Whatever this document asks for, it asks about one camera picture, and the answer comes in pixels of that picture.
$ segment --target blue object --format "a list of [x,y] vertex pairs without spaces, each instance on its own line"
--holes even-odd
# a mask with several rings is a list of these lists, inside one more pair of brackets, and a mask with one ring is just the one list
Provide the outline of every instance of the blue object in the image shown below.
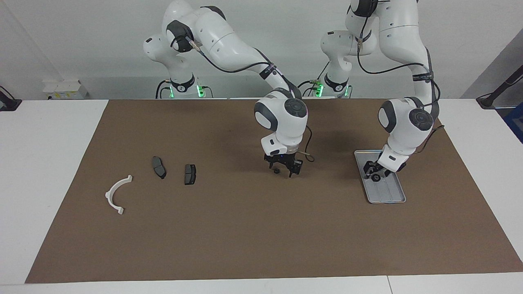
[[503,120],[523,143],[523,103],[514,108]]

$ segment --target white curved object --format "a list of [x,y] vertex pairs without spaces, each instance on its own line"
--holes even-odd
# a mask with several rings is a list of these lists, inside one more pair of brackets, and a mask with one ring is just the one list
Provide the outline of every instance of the white curved object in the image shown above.
[[116,182],[116,184],[114,184],[112,187],[111,187],[111,190],[107,191],[105,193],[105,198],[107,198],[107,201],[109,202],[109,205],[111,205],[114,209],[118,210],[118,214],[123,214],[123,207],[120,207],[120,206],[116,206],[113,202],[112,202],[112,197],[113,195],[115,194],[115,191],[120,188],[120,186],[122,186],[123,184],[127,184],[127,183],[130,183],[132,182],[132,176],[129,175],[127,178],[125,179],[122,179],[122,180],[119,180],[118,182]]

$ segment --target metal tray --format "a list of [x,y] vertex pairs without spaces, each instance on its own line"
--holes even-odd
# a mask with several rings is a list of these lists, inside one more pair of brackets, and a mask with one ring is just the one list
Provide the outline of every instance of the metal tray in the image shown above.
[[390,174],[386,178],[382,178],[379,182],[373,182],[371,179],[365,179],[363,167],[367,161],[376,161],[380,155],[381,150],[357,150],[354,152],[358,169],[360,171],[361,180],[367,193],[367,199],[372,204],[379,203],[403,203],[406,201],[403,188],[400,180],[395,173]]

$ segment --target white tabletop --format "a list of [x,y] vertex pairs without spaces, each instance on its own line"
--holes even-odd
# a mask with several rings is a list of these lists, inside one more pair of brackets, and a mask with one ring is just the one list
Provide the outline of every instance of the white tabletop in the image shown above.
[[[0,112],[0,293],[523,293],[523,273],[23,285],[106,104],[25,101]],[[441,122],[521,258],[523,144],[474,100],[440,106]]]

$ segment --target brown table mat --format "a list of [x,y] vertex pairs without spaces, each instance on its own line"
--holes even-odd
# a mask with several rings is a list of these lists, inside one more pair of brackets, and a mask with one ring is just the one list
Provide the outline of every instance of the brown table mat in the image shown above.
[[26,282],[523,272],[444,131],[399,173],[407,202],[371,205],[353,152],[386,141],[382,100],[306,101],[316,162],[292,179],[254,103],[110,101]]

